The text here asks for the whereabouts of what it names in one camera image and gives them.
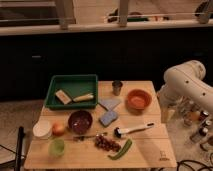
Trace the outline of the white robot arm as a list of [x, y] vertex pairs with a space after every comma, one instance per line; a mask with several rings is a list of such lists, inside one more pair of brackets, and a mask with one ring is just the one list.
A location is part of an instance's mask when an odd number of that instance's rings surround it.
[[171, 106], [176, 106], [183, 97], [213, 114], [213, 87], [203, 82], [205, 75], [205, 66], [197, 60], [170, 67], [164, 72], [164, 84], [157, 93], [162, 123], [168, 121]]

